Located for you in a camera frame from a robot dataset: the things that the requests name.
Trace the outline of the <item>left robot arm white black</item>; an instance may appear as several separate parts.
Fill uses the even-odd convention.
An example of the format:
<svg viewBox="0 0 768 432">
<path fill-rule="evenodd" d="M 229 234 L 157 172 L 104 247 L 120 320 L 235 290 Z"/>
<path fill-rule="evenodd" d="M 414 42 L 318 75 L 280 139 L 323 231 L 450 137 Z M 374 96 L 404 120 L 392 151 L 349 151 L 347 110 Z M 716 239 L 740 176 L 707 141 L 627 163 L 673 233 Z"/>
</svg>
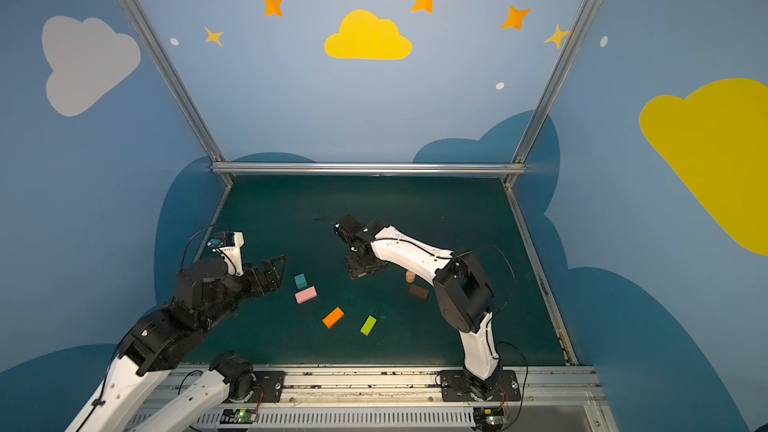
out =
<svg viewBox="0 0 768 432">
<path fill-rule="evenodd" d="M 226 317 L 248 299 L 277 291 L 285 256 L 229 273 L 227 259 L 206 257 L 181 269 L 176 293 L 140 318 L 118 344 L 104 378 L 68 425 L 70 431 L 122 431 L 150 394 Z M 144 421 L 157 431 L 182 431 L 215 404 L 241 400 L 255 388 L 251 364 L 233 352 L 217 356 L 185 393 Z"/>
</svg>

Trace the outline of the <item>dark brown wood block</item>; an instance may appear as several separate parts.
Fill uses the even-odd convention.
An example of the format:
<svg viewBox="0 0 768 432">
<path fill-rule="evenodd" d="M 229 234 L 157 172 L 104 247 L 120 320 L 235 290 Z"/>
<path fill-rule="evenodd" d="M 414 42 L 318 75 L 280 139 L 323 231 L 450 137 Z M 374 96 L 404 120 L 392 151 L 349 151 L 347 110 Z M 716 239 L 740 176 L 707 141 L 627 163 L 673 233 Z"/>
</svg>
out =
<svg viewBox="0 0 768 432">
<path fill-rule="evenodd" d="M 426 289 L 424 287 L 421 287 L 421 286 L 418 286 L 418 285 L 415 285 L 415 284 L 411 284 L 409 286 L 408 292 L 412 296 L 414 296 L 414 297 L 416 297 L 416 298 L 418 298 L 419 300 L 422 300 L 422 301 L 426 301 L 428 299 L 429 295 L 430 295 L 430 292 L 429 292 L 428 289 Z"/>
</svg>

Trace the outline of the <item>orange wood block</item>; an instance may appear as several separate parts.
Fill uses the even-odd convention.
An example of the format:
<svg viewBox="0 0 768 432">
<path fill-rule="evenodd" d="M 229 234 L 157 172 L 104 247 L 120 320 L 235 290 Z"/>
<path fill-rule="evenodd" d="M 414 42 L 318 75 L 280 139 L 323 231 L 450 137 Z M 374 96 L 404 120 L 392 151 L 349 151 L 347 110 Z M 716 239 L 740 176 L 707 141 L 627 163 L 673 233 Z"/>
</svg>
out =
<svg viewBox="0 0 768 432">
<path fill-rule="evenodd" d="M 330 329 L 344 317 L 344 312 L 340 307 L 334 308 L 322 320 L 326 328 Z"/>
</svg>

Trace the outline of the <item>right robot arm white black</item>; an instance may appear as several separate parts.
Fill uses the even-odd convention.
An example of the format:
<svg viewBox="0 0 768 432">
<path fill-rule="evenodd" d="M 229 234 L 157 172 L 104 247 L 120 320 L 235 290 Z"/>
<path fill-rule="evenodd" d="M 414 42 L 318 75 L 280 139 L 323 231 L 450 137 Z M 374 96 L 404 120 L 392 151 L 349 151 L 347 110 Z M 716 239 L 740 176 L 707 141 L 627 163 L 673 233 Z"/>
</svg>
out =
<svg viewBox="0 0 768 432">
<path fill-rule="evenodd" d="M 378 220 L 365 225 L 350 215 L 336 222 L 334 231 L 349 248 L 345 263 L 351 278 L 371 275 L 391 263 L 432 286 L 441 316 L 460 335 L 470 393 L 492 399 L 502 372 L 492 330 L 495 294 L 476 255 L 439 249 L 392 225 Z"/>
</svg>

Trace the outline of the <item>teal wood block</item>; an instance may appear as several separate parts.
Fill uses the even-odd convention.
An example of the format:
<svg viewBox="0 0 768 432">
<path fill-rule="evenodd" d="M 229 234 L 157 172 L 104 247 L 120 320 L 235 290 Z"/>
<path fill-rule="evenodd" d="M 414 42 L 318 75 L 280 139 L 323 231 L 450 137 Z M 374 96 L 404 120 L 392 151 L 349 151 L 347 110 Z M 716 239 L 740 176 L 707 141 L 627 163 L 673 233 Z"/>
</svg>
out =
<svg viewBox="0 0 768 432">
<path fill-rule="evenodd" d="M 307 287 L 307 281 L 304 274 L 298 274 L 294 277 L 295 285 L 298 289 L 304 289 Z"/>
</svg>

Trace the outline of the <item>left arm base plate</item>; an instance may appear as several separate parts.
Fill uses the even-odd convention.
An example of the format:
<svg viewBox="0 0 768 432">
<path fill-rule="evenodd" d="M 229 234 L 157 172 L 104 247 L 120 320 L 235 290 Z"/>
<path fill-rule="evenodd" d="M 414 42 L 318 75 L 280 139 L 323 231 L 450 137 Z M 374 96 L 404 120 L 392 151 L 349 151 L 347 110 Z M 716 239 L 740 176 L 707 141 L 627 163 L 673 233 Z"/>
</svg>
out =
<svg viewBox="0 0 768 432">
<path fill-rule="evenodd" d="M 256 370 L 251 373 L 246 404 L 278 403 L 283 393 L 286 372 L 283 370 Z"/>
</svg>

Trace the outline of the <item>pink wood block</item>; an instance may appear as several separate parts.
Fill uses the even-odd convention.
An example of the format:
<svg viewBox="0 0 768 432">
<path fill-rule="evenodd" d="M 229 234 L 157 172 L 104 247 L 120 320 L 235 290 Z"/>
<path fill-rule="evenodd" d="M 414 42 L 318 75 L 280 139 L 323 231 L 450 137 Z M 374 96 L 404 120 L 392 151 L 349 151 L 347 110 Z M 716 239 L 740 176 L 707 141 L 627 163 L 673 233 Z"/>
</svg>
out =
<svg viewBox="0 0 768 432">
<path fill-rule="evenodd" d="M 312 300 L 318 296 L 315 286 L 307 287 L 299 292 L 295 293 L 295 300 L 297 304 L 303 304 L 309 300 Z"/>
</svg>

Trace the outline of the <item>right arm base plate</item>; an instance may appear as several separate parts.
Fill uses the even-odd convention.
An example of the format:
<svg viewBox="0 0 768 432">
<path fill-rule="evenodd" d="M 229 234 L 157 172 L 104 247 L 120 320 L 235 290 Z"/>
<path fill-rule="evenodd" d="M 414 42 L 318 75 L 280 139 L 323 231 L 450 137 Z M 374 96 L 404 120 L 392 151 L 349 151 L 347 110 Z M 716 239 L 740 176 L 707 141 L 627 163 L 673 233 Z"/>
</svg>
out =
<svg viewBox="0 0 768 432">
<path fill-rule="evenodd" d="M 467 370 L 443 370 L 436 377 L 444 402 L 519 402 L 522 383 L 512 370 L 497 368 L 487 379 Z"/>
</svg>

